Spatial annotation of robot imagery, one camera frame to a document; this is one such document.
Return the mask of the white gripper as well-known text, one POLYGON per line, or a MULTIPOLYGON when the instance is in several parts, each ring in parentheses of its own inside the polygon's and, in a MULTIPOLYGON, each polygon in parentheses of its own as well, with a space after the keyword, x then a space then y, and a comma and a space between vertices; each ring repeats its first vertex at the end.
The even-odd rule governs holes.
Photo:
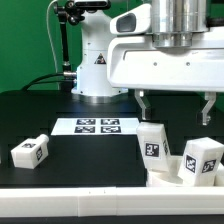
MULTIPOLYGON (((114 87, 224 92, 224 17, 204 3, 145 3, 113 18, 107 77, 114 87)), ((135 99, 151 119, 144 90, 135 99)))

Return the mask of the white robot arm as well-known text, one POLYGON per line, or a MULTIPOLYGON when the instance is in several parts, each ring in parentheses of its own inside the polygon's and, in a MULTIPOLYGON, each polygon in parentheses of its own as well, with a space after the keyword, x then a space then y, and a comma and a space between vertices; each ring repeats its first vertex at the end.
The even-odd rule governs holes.
POLYGON ((109 0, 74 0, 84 11, 82 62, 74 90, 88 98, 135 91, 148 120, 147 90, 202 92, 206 125, 224 92, 224 19, 207 16, 207 0, 150 0, 115 18, 109 0))

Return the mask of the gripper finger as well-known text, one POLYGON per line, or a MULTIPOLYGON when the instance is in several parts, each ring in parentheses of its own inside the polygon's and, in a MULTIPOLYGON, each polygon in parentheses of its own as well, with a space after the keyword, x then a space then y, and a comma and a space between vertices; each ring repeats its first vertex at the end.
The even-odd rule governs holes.
POLYGON ((203 107, 197 113, 197 123, 201 126, 207 126, 211 121, 210 111, 214 106, 217 93, 216 92, 204 92, 201 94, 203 107))

